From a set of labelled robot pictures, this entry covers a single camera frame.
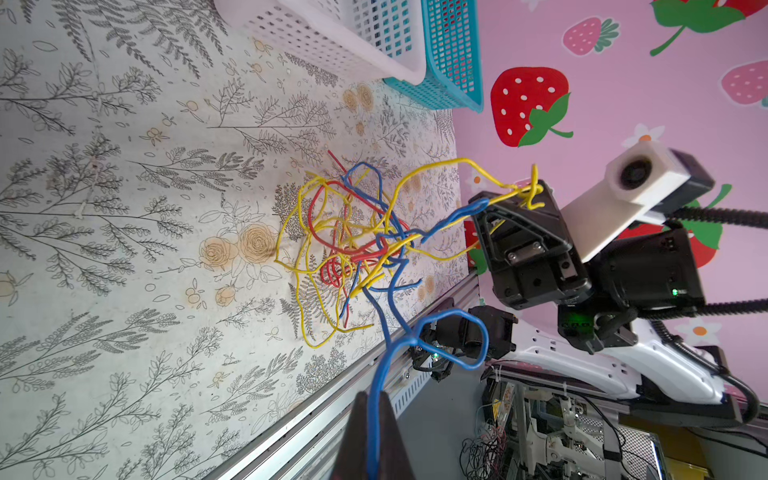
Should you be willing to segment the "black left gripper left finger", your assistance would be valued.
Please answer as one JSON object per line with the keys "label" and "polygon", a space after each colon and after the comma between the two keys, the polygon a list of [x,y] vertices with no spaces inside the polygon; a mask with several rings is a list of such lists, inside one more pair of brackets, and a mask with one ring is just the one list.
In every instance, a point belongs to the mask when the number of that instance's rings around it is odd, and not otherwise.
{"label": "black left gripper left finger", "polygon": [[367,402],[359,392],[353,402],[345,431],[345,478],[367,479]]}

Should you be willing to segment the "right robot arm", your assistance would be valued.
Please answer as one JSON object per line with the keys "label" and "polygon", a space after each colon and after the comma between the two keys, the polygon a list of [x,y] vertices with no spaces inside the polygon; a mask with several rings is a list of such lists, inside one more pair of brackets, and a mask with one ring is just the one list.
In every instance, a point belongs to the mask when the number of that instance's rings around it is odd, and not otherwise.
{"label": "right robot arm", "polygon": [[[712,357],[703,357],[666,328],[670,319],[762,313],[763,299],[707,303],[685,223],[765,228],[763,212],[702,208],[708,181],[671,186],[650,178],[604,180],[564,209],[553,200],[529,209],[520,200],[477,194],[469,205],[478,250],[488,263],[502,309],[476,307],[440,320],[422,346],[470,367],[518,359],[578,378],[636,413],[670,424],[726,426],[753,420],[756,394]],[[558,332],[589,354],[626,363],[633,380],[580,366],[534,340],[514,342],[517,311],[558,306]]]}

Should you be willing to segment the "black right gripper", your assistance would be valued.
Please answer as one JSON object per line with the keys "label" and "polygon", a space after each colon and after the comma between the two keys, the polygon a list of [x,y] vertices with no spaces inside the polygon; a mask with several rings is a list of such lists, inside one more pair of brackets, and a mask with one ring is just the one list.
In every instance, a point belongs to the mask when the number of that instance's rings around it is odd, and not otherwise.
{"label": "black right gripper", "polygon": [[488,237],[488,270],[498,300],[515,310],[558,307],[557,330],[590,354],[635,345],[631,324],[645,313],[705,303],[688,235],[680,228],[617,239],[581,261],[546,182],[531,201],[514,196],[473,216]]}

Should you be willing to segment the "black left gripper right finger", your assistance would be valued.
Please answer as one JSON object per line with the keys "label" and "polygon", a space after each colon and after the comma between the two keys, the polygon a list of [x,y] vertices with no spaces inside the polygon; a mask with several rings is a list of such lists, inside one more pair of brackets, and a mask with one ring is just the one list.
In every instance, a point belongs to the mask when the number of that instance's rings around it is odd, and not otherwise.
{"label": "black left gripper right finger", "polygon": [[414,480],[415,475],[388,395],[380,396],[379,478]]}

